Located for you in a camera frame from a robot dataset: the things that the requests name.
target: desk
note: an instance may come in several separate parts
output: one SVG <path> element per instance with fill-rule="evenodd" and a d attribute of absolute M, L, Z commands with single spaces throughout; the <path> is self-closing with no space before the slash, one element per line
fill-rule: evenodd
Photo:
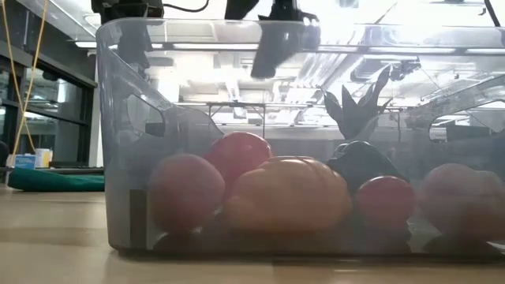
<path fill-rule="evenodd" d="M 169 263 L 120 257 L 107 244 L 103 193 L 0 189 L 5 284 L 503 283 L 504 267 Z"/>

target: plastic container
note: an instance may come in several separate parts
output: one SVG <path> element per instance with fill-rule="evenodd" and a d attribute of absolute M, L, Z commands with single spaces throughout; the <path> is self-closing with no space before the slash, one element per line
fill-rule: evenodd
<path fill-rule="evenodd" d="M 504 34 L 105 24 L 110 245 L 218 258 L 500 258 Z"/>

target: table surface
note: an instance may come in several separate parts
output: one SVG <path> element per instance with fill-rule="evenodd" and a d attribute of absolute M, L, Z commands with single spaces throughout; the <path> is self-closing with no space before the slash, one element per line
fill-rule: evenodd
<path fill-rule="evenodd" d="M 1 283 L 503 283 L 504 268 L 125 259 L 107 244 L 102 193 L 18 193 L 0 188 Z"/>

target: cable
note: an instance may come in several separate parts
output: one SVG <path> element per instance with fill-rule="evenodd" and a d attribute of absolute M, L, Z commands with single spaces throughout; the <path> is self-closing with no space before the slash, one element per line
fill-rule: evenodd
<path fill-rule="evenodd" d="M 38 39 L 38 42 L 37 42 L 37 48 L 36 48 L 36 52 L 35 52 L 35 57 L 33 58 L 32 74 L 35 74 L 36 68 L 37 68 L 37 62 L 39 60 L 40 44 L 42 43 L 42 34 L 43 34 L 43 31 L 44 31 L 44 26 L 46 24 L 46 14 L 47 14 L 47 5 L 48 5 L 48 3 L 49 3 L 49 0 L 45 0 L 44 1 L 43 14 L 42 14 L 42 23 L 40 24 L 39 39 Z M 10 34 L 9 34 L 9 28 L 8 28 L 8 25 L 7 25 L 6 0 L 3 0 L 2 12 L 3 12 L 4 23 L 6 25 L 6 37 L 7 37 L 7 43 L 8 43 L 7 46 L 9 48 L 10 64 L 11 64 L 11 67 L 13 69 L 13 74 L 15 76 L 15 74 L 16 74 L 15 72 L 16 71 L 14 69 L 14 58 L 12 56 L 12 47 L 10 45 Z M 17 148 L 19 146 L 19 141 L 20 141 L 20 137 L 21 137 L 21 130 L 23 129 L 23 125 L 25 125 L 26 129 L 28 130 L 28 123 L 26 122 L 26 117 L 24 116 L 24 113 L 26 112 L 26 109 L 28 107 L 28 101 L 29 101 L 30 95 L 32 93 L 34 78 L 35 78 L 35 76 L 32 76 L 30 78 L 30 85 L 28 86 L 28 91 L 26 93 L 26 100 L 24 101 L 24 105 L 23 106 L 22 106 L 22 102 L 21 102 L 21 95 L 19 93 L 19 87 L 16 87 L 16 92 L 17 92 L 18 99 L 20 100 L 20 107 L 21 107 L 21 123 L 20 123 L 20 128 L 17 130 L 16 142 L 14 143 L 14 149 L 13 149 L 13 157 L 10 160 L 10 166 L 11 167 L 16 166 L 16 159 L 14 158 L 14 156 L 17 153 Z M 33 147 L 33 142 L 32 142 L 32 138 L 31 138 L 30 134 L 28 134 L 28 139 L 32 143 L 32 147 Z"/>
<path fill-rule="evenodd" d="M 187 9 L 187 8 L 182 8 L 182 7 L 171 5 L 171 4 L 166 4 L 166 3 L 163 3 L 163 7 L 178 9 L 179 11 L 188 12 L 188 13 L 198 13 L 198 12 L 201 12 L 207 8 L 208 2 L 209 2 L 209 0 L 207 0 L 205 2 L 205 4 L 198 9 Z"/>
<path fill-rule="evenodd" d="M 9 56 L 11 58 L 10 60 L 10 68 L 12 69 L 12 72 L 13 72 L 13 75 L 14 75 L 14 87 L 15 87 L 15 90 L 16 90 L 16 96 L 17 96 L 17 101 L 20 105 L 20 107 L 23 105 L 23 99 L 21 98 L 21 91 L 19 89 L 19 84 L 17 83 L 17 76 L 16 76 L 16 68 L 15 68 L 15 64 L 14 64 L 14 60 L 12 59 L 13 58 L 13 51 L 12 51 L 12 48 L 11 48 L 11 45 L 10 45 L 10 34 L 9 34 L 9 24 L 7 22 L 7 17 L 6 17 L 6 3 L 5 3 L 5 0 L 3 2 L 3 5 L 2 5 L 2 11 L 3 11 L 3 21 L 4 21 L 4 25 L 6 27 L 6 37 L 7 37 L 7 47 L 9 49 Z M 32 140 L 32 134 L 30 133 L 30 129 L 28 128 L 28 123 L 25 122 L 23 125 L 21 124 L 20 125 L 20 129 L 22 129 L 24 127 L 26 127 L 26 133 L 28 134 L 28 140 L 30 141 L 30 146 L 32 147 L 32 151 L 35 153 L 35 146 L 33 144 L 33 140 Z"/>
<path fill-rule="evenodd" d="M 488 10 L 489 16 L 491 17 L 492 23 L 495 25 L 495 27 L 501 27 L 498 17 L 496 16 L 495 8 L 493 8 L 491 1 L 484 0 L 484 5 L 486 5 L 486 9 Z"/>

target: ceiling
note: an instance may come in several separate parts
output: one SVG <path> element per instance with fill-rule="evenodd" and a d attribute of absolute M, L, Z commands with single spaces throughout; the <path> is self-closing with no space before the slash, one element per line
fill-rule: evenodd
<path fill-rule="evenodd" d="M 17 1 L 34 13 L 42 15 L 44 0 Z M 190 4 L 184 0 L 164 2 L 195 9 L 201 7 L 205 0 L 191 1 Z M 444 0 L 360 0 L 359 8 L 356 9 L 340 8 L 338 2 L 298 0 L 299 6 L 304 11 L 318 15 L 324 43 L 336 43 L 337 27 L 349 23 L 370 24 L 379 19 L 381 24 L 423 25 L 424 27 L 416 32 L 411 32 L 413 30 L 410 29 L 410 32 L 401 34 L 400 40 L 410 43 L 417 43 L 423 37 L 436 34 L 437 29 L 430 28 L 433 26 L 493 26 L 490 16 L 484 9 L 483 0 L 466 0 L 459 4 L 447 4 Z M 504 14 L 502 18 L 505 19 L 505 1 L 494 0 L 492 3 L 496 6 L 498 16 Z M 270 6 L 271 0 L 261 0 L 246 20 L 255 20 L 258 14 L 269 14 Z M 200 13 L 166 9 L 165 18 L 223 19 L 225 8 L 226 0 L 210 0 L 208 8 Z M 87 45 L 83 43 L 90 43 L 89 46 L 92 47 L 100 19 L 99 15 L 91 10 L 91 0 L 50 0 L 47 21 L 81 46 L 86 47 Z M 261 34 L 257 26 L 251 26 L 246 30 L 237 29 L 238 32 L 233 33 L 233 29 L 224 24 L 210 22 L 180 26 L 178 23 L 171 23 L 170 26 L 163 25 L 161 29 L 159 34 L 161 41 L 183 39 L 182 41 L 188 42 L 204 40 L 239 43 L 247 41 L 246 39 L 259 38 Z M 339 35 L 337 41 L 340 44 L 358 44 L 361 39 L 362 34 L 349 32 Z M 464 40 L 469 46 L 485 44 L 478 37 Z M 313 98 L 318 86 L 323 85 L 339 98 L 339 90 L 344 85 L 355 99 L 359 99 L 366 93 L 382 67 L 391 61 L 395 64 L 400 62 L 398 56 L 394 55 L 382 58 L 369 55 L 367 58 L 346 54 L 297 54 L 279 67 L 275 78 L 258 81 L 251 79 L 249 75 L 254 56 L 254 53 L 245 51 L 174 53 L 155 50 L 148 54 L 149 58 L 173 58 L 174 66 L 151 67 L 148 76 L 162 94 L 170 93 L 172 99 L 174 94 L 179 94 L 184 102 L 228 101 L 236 98 L 245 102 L 321 104 L 320 98 Z M 404 80 L 390 82 L 382 91 L 379 103 L 394 98 L 392 106 L 415 107 L 438 95 L 460 91 L 505 72 L 505 60 L 496 57 L 477 60 L 471 57 L 441 58 L 425 55 L 419 57 L 419 63 L 422 67 Z M 364 80 L 362 82 L 351 80 L 353 71 L 355 75 L 363 76 Z M 278 116 L 291 119 L 298 111 L 298 108 L 293 110 L 292 107 L 279 107 L 272 113 L 282 113 L 283 115 Z M 330 123 L 323 108 L 316 107 L 303 111 L 307 114 L 308 121 L 318 117 L 320 123 Z"/>

